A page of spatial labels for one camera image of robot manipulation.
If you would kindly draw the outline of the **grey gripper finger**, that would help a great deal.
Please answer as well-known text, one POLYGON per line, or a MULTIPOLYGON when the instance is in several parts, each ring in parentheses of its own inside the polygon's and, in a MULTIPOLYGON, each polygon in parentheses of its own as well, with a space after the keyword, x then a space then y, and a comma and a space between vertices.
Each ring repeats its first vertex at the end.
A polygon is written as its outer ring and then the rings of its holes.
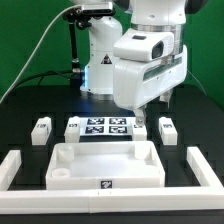
POLYGON ((173 93, 173 90, 170 89, 168 91, 166 91, 165 93, 163 93, 160 97, 159 97, 159 100, 161 102, 166 102, 168 103, 172 97, 172 93, 173 93))
POLYGON ((143 126, 145 124, 145 109, 144 108, 136 109, 135 118, 136 118, 136 124, 138 126, 143 126))

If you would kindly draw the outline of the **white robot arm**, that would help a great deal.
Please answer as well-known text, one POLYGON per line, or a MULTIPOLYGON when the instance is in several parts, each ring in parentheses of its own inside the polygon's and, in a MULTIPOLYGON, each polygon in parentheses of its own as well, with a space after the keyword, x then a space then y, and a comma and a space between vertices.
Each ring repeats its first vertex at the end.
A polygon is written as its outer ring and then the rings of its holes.
POLYGON ((90 61, 81 92, 114 100, 138 124, 151 100, 166 98, 187 74, 183 31, 208 0, 71 0, 89 29, 90 61))

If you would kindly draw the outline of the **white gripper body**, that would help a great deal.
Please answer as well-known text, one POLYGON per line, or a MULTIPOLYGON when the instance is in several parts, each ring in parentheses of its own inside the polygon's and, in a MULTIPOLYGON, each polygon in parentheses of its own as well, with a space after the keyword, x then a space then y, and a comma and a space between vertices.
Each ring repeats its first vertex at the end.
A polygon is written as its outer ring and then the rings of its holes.
POLYGON ((186 47, 169 64, 162 59, 149 63, 119 59, 113 74, 114 101, 120 108, 138 109, 182 83, 186 73, 186 47))

